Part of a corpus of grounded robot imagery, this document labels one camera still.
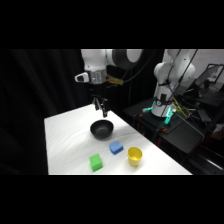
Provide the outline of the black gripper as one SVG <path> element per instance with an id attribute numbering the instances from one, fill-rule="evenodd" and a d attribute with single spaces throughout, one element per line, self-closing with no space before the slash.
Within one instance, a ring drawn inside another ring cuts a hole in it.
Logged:
<path id="1" fill-rule="evenodd" d="M 91 96 L 94 98 L 94 104 L 96 110 L 101 110 L 101 106 L 99 103 L 98 98 L 102 99 L 102 111 L 103 111 L 103 117 L 106 118 L 108 111 L 110 110 L 110 102 L 108 99 L 105 99 L 106 97 L 106 91 L 107 91 L 107 83 L 104 82 L 102 84 L 89 85 Z"/>

